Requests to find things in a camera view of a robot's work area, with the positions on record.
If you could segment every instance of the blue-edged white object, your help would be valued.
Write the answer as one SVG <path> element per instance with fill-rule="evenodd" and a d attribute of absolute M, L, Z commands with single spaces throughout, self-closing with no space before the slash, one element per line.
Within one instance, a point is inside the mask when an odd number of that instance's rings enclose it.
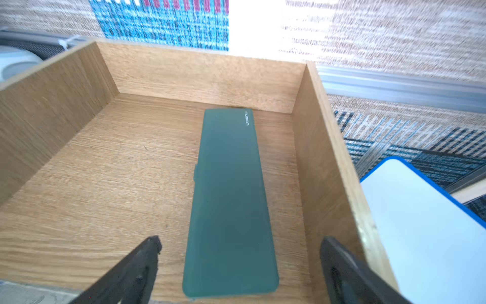
<path fill-rule="evenodd" d="M 414 304 L 486 303 L 486 223 L 399 157 L 361 186 L 401 294 Z"/>

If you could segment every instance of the wood grain surface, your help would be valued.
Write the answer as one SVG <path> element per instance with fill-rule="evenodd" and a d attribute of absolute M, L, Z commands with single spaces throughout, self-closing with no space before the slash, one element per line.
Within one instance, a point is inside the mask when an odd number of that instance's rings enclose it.
<path fill-rule="evenodd" d="M 94 42 L 0 84 L 0 204 L 116 94 Z"/>
<path fill-rule="evenodd" d="M 291 113 L 305 64 L 109 40 L 98 46 L 122 93 Z"/>
<path fill-rule="evenodd" d="M 182 276 L 194 165 L 211 107 L 118 95 L 0 206 L 0 278 L 84 289 L 158 234 L 152 297 L 192 303 Z M 311 303 L 291 116 L 254 116 L 280 286 L 269 295 L 196 303 Z"/>
<path fill-rule="evenodd" d="M 371 211 L 361 189 L 326 92 L 308 62 L 292 112 L 302 194 L 312 294 L 329 303 L 319 256 L 325 236 L 334 236 L 398 289 Z"/>

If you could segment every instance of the green case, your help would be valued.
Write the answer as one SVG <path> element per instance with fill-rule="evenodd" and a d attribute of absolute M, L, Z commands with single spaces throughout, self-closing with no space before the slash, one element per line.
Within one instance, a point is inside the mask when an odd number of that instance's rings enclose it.
<path fill-rule="evenodd" d="M 204 113 L 182 289 L 190 298 L 273 292 L 278 270 L 250 109 Z"/>

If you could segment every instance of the black mesh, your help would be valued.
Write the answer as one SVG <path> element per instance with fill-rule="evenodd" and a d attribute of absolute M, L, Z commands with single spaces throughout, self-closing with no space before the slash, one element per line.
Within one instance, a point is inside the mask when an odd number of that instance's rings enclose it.
<path fill-rule="evenodd" d="M 39 56 L 42 60 L 46 60 L 52 56 L 55 56 L 64 51 L 64 48 L 60 45 L 51 45 L 36 43 L 30 41 L 19 41 L 19 40 L 9 40 L 0 39 L 0 45 L 11 46 L 18 49 L 28 50 Z"/>

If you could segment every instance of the wooden box floor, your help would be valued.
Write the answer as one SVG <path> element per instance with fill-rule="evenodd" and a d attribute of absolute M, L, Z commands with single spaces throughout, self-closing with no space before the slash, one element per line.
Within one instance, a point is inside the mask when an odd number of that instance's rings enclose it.
<path fill-rule="evenodd" d="M 152 298 L 190 302 L 182 276 L 192 178 L 204 110 L 214 107 L 119 94 L 0 205 L 0 279 L 85 289 L 157 234 Z M 254 117 L 280 286 L 250 301 L 310 303 L 291 116 Z"/>

